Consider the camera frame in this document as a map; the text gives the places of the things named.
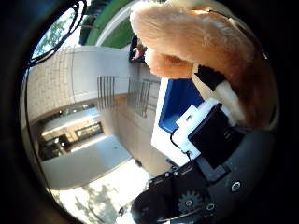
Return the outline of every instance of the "tree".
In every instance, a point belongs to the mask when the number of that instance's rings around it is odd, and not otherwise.
[[[74,17],[74,13],[70,13],[68,16],[62,16],[57,20],[49,30],[43,35],[34,52],[34,56],[47,52],[55,47],[55,45],[63,37],[64,31],[68,30],[69,22]]]

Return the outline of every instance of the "plush toy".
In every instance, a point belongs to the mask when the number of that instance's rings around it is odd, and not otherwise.
[[[147,46],[152,74],[191,78],[201,96],[226,105],[249,129],[271,129],[278,114],[271,67],[249,27],[212,0],[147,2],[130,22]]]

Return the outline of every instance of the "white wall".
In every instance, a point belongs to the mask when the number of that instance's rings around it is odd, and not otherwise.
[[[42,161],[51,189],[71,189],[90,183],[131,159],[115,135],[63,156]]]
[[[74,97],[79,102],[97,97],[98,76],[136,76],[138,67],[128,62],[127,51],[85,46],[75,50],[72,74]],[[115,94],[127,90],[128,79],[117,79]]]
[[[28,81],[29,120],[86,100],[97,98],[97,77],[137,76],[138,67],[120,49],[84,46],[58,51],[32,68]],[[118,80],[115,94],[125,93],[128,80]]]

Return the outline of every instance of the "railing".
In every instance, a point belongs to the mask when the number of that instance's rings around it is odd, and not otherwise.
[[[108,77],[100,76],[97,79],[99,109],[105,110],[116,106],[115,95],[120,83],[128,80],[127,106],[136,114],[145,118],[150,95],[151,81],[132,77]]]

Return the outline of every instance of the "gear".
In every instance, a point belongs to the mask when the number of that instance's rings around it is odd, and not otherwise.
[[[186,214],[198,208],[203,202],[200,194],[196,191],[187,191],[178,199],[179,212]]]

